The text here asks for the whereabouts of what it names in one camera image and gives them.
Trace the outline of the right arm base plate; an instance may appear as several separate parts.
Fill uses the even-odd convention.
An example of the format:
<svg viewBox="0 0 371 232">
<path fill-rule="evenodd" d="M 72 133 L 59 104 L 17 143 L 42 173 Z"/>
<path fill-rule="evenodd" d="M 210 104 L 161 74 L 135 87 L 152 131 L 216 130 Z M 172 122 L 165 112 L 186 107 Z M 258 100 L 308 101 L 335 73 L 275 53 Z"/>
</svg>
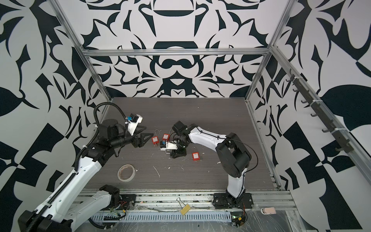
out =
<svg viewBox="0 0 371 232">
<path fill-rule="evenodd" d="M 239 196 L 238 198 L 234 198 L 229 193 L 214 193 L 212 204 L 216 209 L 228 209 L 228 208 L 252 209 L 254 202 L 251 193 L 243 192 L 241 196 Z"/>
</svg>

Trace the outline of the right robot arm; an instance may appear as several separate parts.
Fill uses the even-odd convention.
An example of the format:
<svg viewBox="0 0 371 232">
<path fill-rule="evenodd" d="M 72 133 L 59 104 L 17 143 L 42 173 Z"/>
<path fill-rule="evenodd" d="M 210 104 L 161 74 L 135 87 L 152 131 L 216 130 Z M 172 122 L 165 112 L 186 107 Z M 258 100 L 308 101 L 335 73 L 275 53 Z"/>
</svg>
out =
<svg viewBox="0 0 371 232">
<path fill-rule="evenodd" d="M 234 201 L 242 199 L 245 194 L 244 177 L 252 155 L 236 134 L 217 134 L 196 124 L 187 126 L 180 121 L 173 125 L 172 130 L 175 138 L 167 142 L 164 149 L 170 152 L 170 158 L 186 156 L 186 148 L 190 144 L 211 149 L 217 153 L 224 171 L 228 174 L 227 196 Z"/>
</svg>

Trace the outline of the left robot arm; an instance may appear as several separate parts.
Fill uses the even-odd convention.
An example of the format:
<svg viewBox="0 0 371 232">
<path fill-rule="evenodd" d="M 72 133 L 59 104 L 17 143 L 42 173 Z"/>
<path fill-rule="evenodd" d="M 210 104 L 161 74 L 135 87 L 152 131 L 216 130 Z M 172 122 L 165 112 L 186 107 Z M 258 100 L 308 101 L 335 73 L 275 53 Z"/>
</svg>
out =
<svg viewBox="0 0 371 232">
<path fill-rule="evenodd" d="M 80 205 L 71 205 L 86 184 L 115 154 L 116 148 L 132 144 L 135 148 L 143 147 L 150 140 L 151 133 L 145 133 L 142 116 L 130 115 L 125 122 L 128 127 L 123 134 L 114 132 L 118 122 L 105 120 L 98 126 L 98 139 L 86 147 L 81 157 L 75 161 L 75 168 L 61 185 L 34 211 L 26 210 L 18 219 L 22 232 L 74 232 L 98 211 L 105 208 L 120 207 L 120 191 L 110 185 L 101 187 L 92 197 Z"/>
</svg>

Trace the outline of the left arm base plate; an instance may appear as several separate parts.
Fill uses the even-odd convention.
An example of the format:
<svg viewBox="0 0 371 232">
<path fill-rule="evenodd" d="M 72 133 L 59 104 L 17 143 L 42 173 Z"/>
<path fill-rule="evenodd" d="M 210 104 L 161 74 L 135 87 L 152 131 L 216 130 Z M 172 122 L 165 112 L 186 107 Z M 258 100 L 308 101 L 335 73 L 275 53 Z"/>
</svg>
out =
<svg viewBox="0 0 371 232">
<path fill-rule="evenodd" d="M 128 210 L 135 206 L 136 194 L 120 194 L 112 197 L 110 204 L 102 210 Z"/>
</svg>

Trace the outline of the red padlock front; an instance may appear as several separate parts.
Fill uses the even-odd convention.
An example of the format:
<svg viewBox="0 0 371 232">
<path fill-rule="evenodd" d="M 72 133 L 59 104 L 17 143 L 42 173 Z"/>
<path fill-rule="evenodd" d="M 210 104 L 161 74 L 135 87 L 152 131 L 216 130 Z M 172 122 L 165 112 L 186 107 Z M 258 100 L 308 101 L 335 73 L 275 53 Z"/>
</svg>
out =
<svg viewBox="0 0 371 232">
<path fill-rule="evenodd" d="M 201 159 L 201 158 L 200 158 L 200 154 L 199 154 L 199 152 L 198 152 L 198 150 L 197 150 L 196 147 L 193 147 L 193 148 L 191 149 L 191 151 L 192 151 L 192 158 L 193 158 L 194 161 L 198 161 L 198 160 Z"/>
</svg>

